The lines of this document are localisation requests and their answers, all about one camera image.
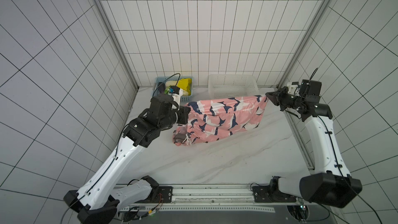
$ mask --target mounting plate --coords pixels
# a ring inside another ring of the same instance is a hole
[[[269,185],[251,187],[255,202],[296,202],[296,197],[282,192],[275,192],[271,196],[268,194]]]
[[[160,196],[158,194],[162,194],[162,200],[163,203],[170,203],[172,202],[172,196],[173,196],[173,187],[172,186],[159,186],[157,196],[156,198],[152,201],[151,195],[145,200],[138,201],[136,203],[154,203],[154,202],[160,202]]]

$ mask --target white plastic basket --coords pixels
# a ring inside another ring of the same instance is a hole
[[[211,99],[224,99],[258,95],[256,80],[251,75],[209,75],[209,95]]]

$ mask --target shark print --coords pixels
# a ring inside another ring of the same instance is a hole
[[[263,114],[263,112],[264,112],[264,109],[261,109],[260,107],[257,107],[256,115],[261,115],[261,114]]]
[[[198,102],[189,102],[188,106],[192,107],[192,109],[195,112],[199,113],[199,114],[202,114],[202,112],[205,111],[205,108],[204,108],[204,106],[202,105],[202,103],[200,101],[198,101]]]
[[[257,102],[260,102],[260,99],[261,99],[261,95],[255,95],[256,97],[257,97]]]
[[[195,122],[197,122],[198,120],[195,118],[195,119],[193,119],[193,120],[191,120],[191,128],[193,128],[193,124],[195,123]]]
[[[234,114],[234,117],[231,118],[231,127],[228,130],[231,130],[236,125],[238,124],[236,123],[236,115]]]
[[[191,108],[188,123],[177,126],[173,142],[177,146],[186,146],[250,131],[259,126],[266,104],[265,95],[190,102],[186,104]]]

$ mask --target blue plastic basket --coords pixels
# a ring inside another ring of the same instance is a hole
[[[164,80],[166,80],[168,78],[168,76],[161,76],[161,77],[157,77],[156,78],[156,82],[155,85],[152,89],[152,93],[153,91],[157,88],[159,82],[164,82]],[[180,79],[186,79],[186,78],[191,78],[191,76],[181,76]],[[168,79],[168,81],[176,81],[178,80],[178,76],[173,76],[171,78]],[[157,96],[159,94],[159,89],[156,89],[154,96]],[[191,96],[193,94],[193,87],[192,87],[192,83],[191,83],[191,95],[190,96],[182,96],[181,97],[181,102],[191,102]]]

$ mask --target white tiled wall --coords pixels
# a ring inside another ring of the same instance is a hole
[[[101,0],[140,85],[180,72],[276,85],[322,0]]]
[[[59,223],[116,146],[135,90],[109,38],[93,0],[0,0],[2,223]]]
[[[288,77],[308,79],[319,67],[314,79],[333,112],[344,162],[383,223],[398,219],[397,12],[397,0],[332,0]],[[312,151],[304,123],[296,122]],[[352,224],[378,223],[358,197],[343,212]]]

